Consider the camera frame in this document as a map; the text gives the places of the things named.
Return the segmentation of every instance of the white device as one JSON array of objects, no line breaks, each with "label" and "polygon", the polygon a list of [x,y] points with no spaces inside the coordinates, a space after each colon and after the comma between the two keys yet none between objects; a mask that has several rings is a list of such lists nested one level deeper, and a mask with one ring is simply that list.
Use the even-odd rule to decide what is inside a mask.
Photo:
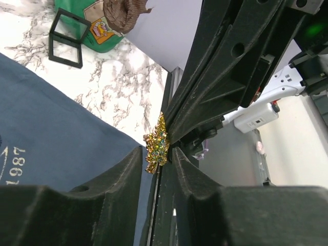
[{"label": "white device", "polygon": [[246,133],[277,119],[278,115],[271,111],[272,108],[268,108],[268,104],[302,93],[305,89],[305,86],[300,83],[302,80],[303,78],[296,68],[285,66],[271,77],[261,96],[248,108],[239,107],[236,111],[226,114],[223,125],[234,121],[236,128]]},{"label": "white device", "polygon": [[275,119],[279,118],[279,114],[275,112],[272,105],[264,104],[258,107],[255,112],[246,113],[234,120],[235,127],[242,133],[252,131],[263,126]]}]

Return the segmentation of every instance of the green bag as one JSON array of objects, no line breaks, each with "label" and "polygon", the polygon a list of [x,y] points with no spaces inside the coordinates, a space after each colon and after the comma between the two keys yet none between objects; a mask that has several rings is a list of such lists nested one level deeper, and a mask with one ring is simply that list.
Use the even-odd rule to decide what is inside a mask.
[{"label": "green bag", "polygon": [[[103,12],[103,0],[55,0],[55,10],[65,9],[91,22],[91,28],[88,31],[83,44],[90,49],[105,53],[113,49],[122,39],[118,36],[107,23]],[[71,18],[61,18],[61,20],[76,32],[78,25]]]}]

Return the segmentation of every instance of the gold brooch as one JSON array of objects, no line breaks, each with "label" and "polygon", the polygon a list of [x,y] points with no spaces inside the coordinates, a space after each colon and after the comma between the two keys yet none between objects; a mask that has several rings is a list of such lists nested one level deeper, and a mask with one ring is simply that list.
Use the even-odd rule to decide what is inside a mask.
[{"label": "gold brooch", "polygon": [[163,166],[168,161],[170,143],[167,136],[165,120],[161,112],[154,132],[143,136],[148,152],[146,157],[146,161],[149,163],[146,168],[148,173],[154,174],[158,165]]}]

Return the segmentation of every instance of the marble countertop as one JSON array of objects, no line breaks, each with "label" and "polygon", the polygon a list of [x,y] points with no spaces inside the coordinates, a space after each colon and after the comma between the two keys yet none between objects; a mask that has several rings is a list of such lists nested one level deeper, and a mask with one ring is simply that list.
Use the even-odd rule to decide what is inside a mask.
[{"label": "marble countertop", "polygon": [[[142,136],[160,113],[167,72],[126,39],[103,54],[82,46],[81,69],[50,61],[54,17],[53,0],[0,0],[0,52],[144,145]],[[75,56],[64,45],[56,52]]]}]

